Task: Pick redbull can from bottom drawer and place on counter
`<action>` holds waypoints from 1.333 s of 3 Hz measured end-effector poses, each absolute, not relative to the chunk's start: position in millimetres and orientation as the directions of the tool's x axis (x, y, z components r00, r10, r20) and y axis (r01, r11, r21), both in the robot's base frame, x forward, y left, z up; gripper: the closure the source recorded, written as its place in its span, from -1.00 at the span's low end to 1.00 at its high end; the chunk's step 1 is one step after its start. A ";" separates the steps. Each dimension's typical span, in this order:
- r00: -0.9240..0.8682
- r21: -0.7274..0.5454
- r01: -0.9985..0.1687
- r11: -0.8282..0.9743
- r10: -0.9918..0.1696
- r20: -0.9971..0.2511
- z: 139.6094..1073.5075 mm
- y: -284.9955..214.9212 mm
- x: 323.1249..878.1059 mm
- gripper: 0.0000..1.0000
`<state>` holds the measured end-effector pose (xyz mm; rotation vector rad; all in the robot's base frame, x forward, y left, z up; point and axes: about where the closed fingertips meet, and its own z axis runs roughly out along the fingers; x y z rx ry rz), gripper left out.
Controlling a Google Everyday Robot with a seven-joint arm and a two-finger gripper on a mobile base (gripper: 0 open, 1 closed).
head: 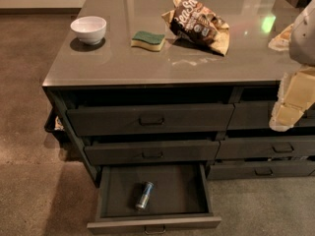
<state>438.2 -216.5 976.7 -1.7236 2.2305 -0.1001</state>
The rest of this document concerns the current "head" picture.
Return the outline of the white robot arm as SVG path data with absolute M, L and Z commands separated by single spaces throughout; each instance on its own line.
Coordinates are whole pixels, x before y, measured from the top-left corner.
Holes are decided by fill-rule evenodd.
M 295 73 L 283 74 L 269 122 L 272 130 L 285 132 L 315 103 L 315 0 L 270 41 L 269 47 L 287 50 L 289 57 L 301 65 Z

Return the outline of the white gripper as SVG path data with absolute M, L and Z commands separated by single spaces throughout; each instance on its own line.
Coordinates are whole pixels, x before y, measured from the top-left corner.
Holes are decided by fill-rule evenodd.
M 268 47 L 276 51 L 288 51 L 293 25 L 274 37 Z M 294 74 L 284 74 L 281 103 L 276 102 L 269 126 L 276 132 L 294 127 L 305 110 L 315 103 L 315 68 L 301 66 Z

